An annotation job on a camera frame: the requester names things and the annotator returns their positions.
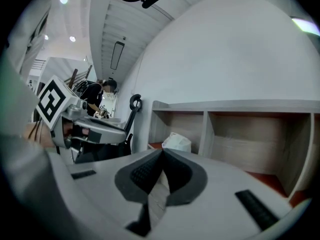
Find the white plastic bag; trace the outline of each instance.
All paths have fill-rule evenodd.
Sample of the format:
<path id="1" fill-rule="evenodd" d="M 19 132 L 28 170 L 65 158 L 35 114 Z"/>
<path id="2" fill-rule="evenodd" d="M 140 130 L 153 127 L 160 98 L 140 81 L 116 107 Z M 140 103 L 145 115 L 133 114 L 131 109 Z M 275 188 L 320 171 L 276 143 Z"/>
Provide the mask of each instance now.
<path id="1" fill-rule="evenodd" d="M 191 141 L 186 137 L 171 132 L 170 136 L 162 143 L 163 149 L 174 149 L 191 153 Z"/>

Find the wooden shelf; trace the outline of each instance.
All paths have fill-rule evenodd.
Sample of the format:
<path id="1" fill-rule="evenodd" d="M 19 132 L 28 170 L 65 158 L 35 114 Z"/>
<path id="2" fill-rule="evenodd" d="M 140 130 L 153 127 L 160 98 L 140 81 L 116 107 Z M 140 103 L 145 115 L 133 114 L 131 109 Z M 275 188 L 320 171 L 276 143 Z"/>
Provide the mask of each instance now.
<path id="1" fill-rule="evenodd" d="M 294 204 L 320 169 L 320 101 L 154 101 L 148 143 L 158 145 L 148 148 L 161 148 L 170 132 L 188 138 L 192 153 L 248 172 Z"/>

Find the red floor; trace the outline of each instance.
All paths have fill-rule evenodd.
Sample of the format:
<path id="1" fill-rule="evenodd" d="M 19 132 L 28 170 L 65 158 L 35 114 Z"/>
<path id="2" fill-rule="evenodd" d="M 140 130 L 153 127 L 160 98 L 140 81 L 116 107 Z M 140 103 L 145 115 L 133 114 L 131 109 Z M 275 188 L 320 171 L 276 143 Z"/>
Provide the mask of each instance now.
<path id="1" fill-rule="evenodd" d="M 150 146 L 152 146 L 156 150 L 161 150 L 162 149 L 162 142 L 158 143 L 149 143 Z"/>
<path id="2" fill-rule="evenodd" d="M 311 197 L 312 197 L 311 194 L 307 190 L 297 191 L 294 193 L 289 203 L 292 207 L 296 207 L 302 201 L 309 199 Z"/>
<path id="3" fill-rule="evenodd" d="M 248 172 L 248 171 L 246 171 L 246 173 L 250 174 L 252 177 L 255 177 L 257 180 L 261 181 L 262 183 L 268 185 L 270 188 L 277 191 L 284 198 L 288 197 L 280 181 L 278 180 L 277 176 L 270 175 L 270 174 Z"/>

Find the black rubber pad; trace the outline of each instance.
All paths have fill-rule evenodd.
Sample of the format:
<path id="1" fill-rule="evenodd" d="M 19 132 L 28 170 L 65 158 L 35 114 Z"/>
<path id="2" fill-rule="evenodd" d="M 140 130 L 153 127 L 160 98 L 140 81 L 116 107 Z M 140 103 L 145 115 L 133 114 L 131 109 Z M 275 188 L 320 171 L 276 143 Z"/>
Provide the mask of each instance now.
<path id="1" fill-rule="evenodd" d="M 250 190 L 240 191 L 235 193 L 235 195 L 261 230 L 266 230 L 278 221 L 277 217 L 274 216 Z"/>
<path id="2" fill-rule="evenodd" d="M 88 176 L 91 176 L 94 174 L 96 174 L 96 172 L 94 170 L 86 170 L 86 171 L 82 171 L 82 172 L 72 173 L 71 177 L 74 180 L 78 180 L 78 179 L 85 178 L 85 177 L 88 177 Z"/>

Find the wooden board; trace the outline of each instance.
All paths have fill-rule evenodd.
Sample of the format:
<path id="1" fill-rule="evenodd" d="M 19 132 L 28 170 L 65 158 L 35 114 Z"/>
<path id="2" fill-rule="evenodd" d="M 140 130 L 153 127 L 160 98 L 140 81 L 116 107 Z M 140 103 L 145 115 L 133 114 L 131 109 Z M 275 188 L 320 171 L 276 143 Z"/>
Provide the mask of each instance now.
<path id="1" fill-rule="evenodd" d="M 253 173 L 279 170 L 286 138 L 283 118 L 216 115 L 213 128 L 212 159 Z"/>
<path id="2" fill-rule="evenodd" d="M 172 113 L 168 123 L 167 137 L 177 133 L 191 141 L 191 152 L 198 154 L 203 125 L 203 114 Z"/>
<path id="3" fill-rule="evenodd" d="M 152 229 L 156 227 L 156 225 L 165 214 L 167 196 L 169 195 L 169 190 L 160 183 L 155 184 L 151 193 L 149 194 L 148 208 Z"/>
<path id="4" fill-rule="evenodd" d="M 242 99 L 166 104 L 159 111 L 233 111 L 320 114 L 320 101 L 301 99 Z"/>
<path id="5" fill-rule="evenodd" d="M 288 122 L 282 166 L 276 175 L 289 196 L 289 200 L 300 185 L 301 174 L 308 153 L 310 153 L 314 130 L 313 122 L 313 114 L 308 114 L 300 120 Z"/>
<path id="6" fill-rule="evenodd" d="M 152 104 L 152 109 L 156 108 L 166 108 L 168 104 L 154 101 Z M 168 118 L 165 117 L 163 112 L 151 112 L 150 130 L 149 130 L 149 140 L 148 143 L 159 143 L 163 142 L 168 135 Z"/>
<path id="7" fill-rule="evenodd" d="M 320 169 L 320 118 L 317 119 L 316 116 L 314 121 L 314 135 L 311 152 L 305 166 L 305 174 L 297 188 L 298 191 L 309 189 L 317 171 Z"/>
<path id="8" fill-rule="evenodd" d="M 210 158 L 215 141 L 214 125 L 215 116 L 211 113 L 204 112 L 202 133 L 198 154 L 202 157 Z"/>

